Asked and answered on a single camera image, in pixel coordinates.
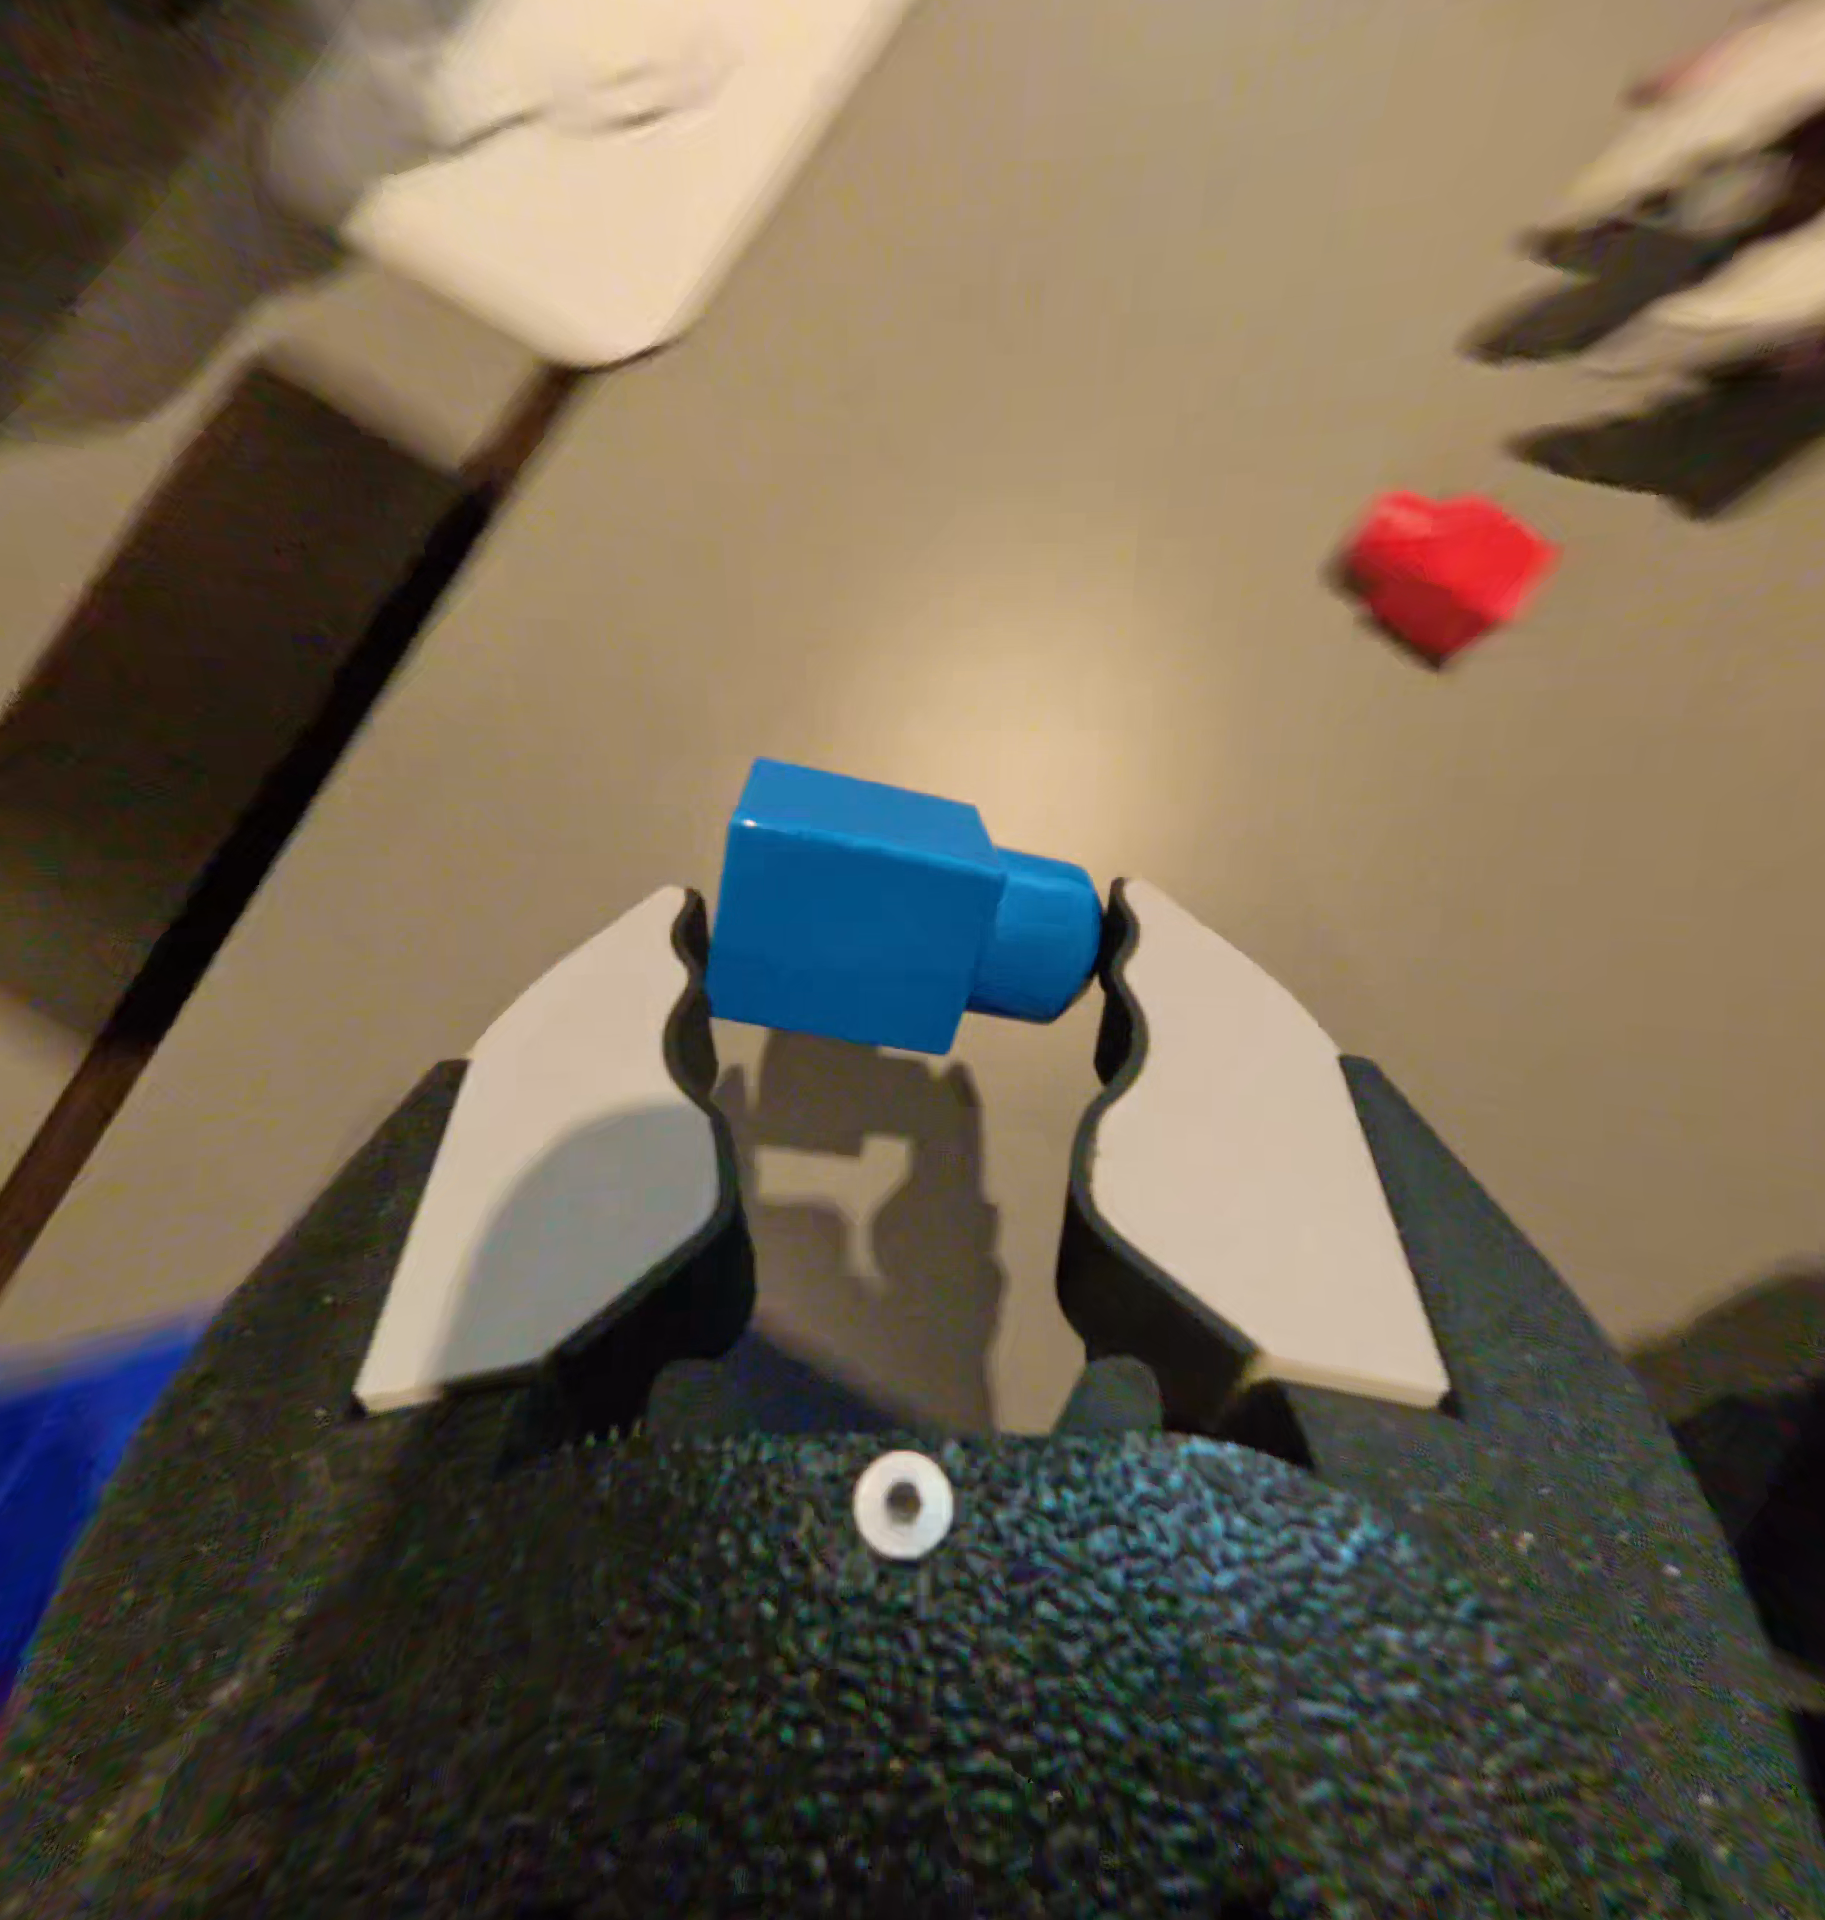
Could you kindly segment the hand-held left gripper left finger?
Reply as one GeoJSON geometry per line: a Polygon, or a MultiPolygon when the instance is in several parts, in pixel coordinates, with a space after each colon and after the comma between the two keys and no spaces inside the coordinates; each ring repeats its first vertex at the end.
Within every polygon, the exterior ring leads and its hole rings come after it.
{"type": "Polygon", "coordinates": [[[663,886],[531,982],[465,1056],[352,1398],[401,1415],[621,1360],[626,1410],[669,1358],[742,1333],[751,1250],[705,993],[700,895],[663,886]]]}

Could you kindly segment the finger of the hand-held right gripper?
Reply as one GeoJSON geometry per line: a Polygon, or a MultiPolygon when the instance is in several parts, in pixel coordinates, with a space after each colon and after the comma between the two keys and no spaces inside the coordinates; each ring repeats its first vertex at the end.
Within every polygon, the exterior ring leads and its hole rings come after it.
{"type": "Polygon", "coordinates": [[[1739,273],[1825,273],[1825,2],[1775,4],[1641,89],[1535,229],[1548,248],[1726,180],[1739,273]]]}
{"type": "Polygon", "coordinates": [[[1687,381],[1825,340],[1825,211],[1643,309],[1596,348],[1596,372],[1687,381]]]}

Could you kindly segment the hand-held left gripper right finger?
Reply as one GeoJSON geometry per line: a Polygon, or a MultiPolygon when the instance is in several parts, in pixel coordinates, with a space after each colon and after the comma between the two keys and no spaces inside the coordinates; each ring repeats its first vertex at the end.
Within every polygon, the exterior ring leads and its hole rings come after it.
{"type": "Polygon", "coordinates": [[[1168,1412],[1255,1387],[1435,1412],[1453,1382],[1340,1044],[1165,890],[1114,883],[1059,1305],[1168,1412]]]}

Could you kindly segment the blue one-stud toy block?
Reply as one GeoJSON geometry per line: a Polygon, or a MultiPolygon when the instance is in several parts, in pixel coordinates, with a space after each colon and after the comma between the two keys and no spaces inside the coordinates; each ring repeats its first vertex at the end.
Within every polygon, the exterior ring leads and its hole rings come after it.
{"type": "Polygon", "coordinates": [[[995,845],[972,804],[761,756],[733,804],[707,994],[727,1023],[945,1056],[972,1017],[1064,1017],[1102,922],[1081,866],[995,845]]]}

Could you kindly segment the red one-stud toy block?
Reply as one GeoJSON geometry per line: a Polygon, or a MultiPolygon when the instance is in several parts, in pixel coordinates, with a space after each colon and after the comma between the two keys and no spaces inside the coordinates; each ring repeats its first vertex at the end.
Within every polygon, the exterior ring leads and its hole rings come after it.
{"type": "Polygon", "coordinates": [[[1447,669],[1530,613],[1561,560],[1558,540],[1483,494],[1382,493],[1330,574],[1389,642],[1447,669]]]}

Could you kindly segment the blue plastic bin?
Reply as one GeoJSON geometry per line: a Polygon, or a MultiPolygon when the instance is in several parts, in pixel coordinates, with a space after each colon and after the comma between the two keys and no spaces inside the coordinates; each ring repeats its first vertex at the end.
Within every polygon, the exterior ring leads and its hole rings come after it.
{"type": "Polygon", "coordinates": [[[0,1356],[0,1723],[75,1545],[209,1318],[0,1356]]]}

